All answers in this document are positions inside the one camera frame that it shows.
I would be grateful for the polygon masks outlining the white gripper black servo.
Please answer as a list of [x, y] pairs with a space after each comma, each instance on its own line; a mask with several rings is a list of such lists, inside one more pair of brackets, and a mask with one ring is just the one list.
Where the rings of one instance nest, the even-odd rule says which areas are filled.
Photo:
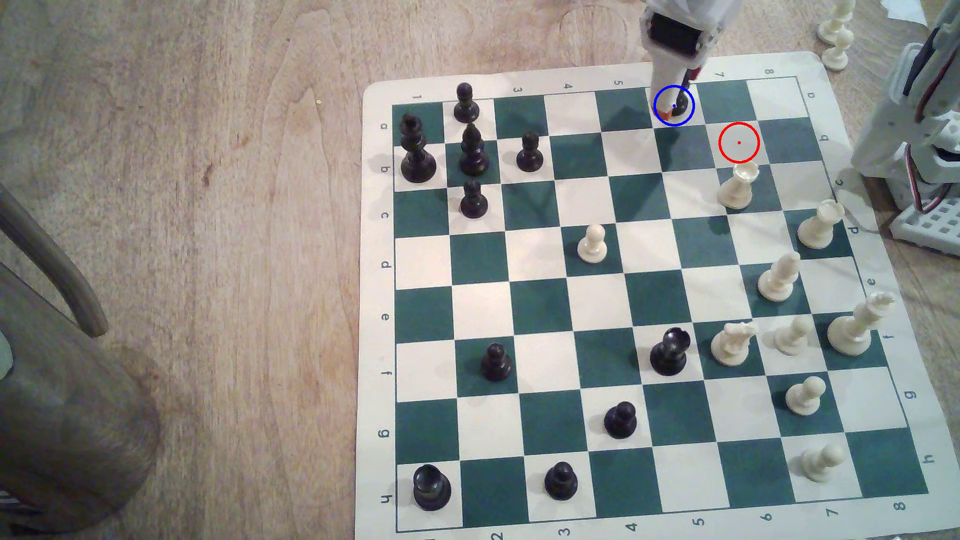
[[693, 104], [690, 84], [699, 77], [703, 62], [730, 28], [742, 4], [646, 1], [641, 18], [643, 43], [650, 51], [661, 51], [671, 58], [653, 60], [651, 106], [658, 119], [671, 120], [679, 92], [681, 106]]

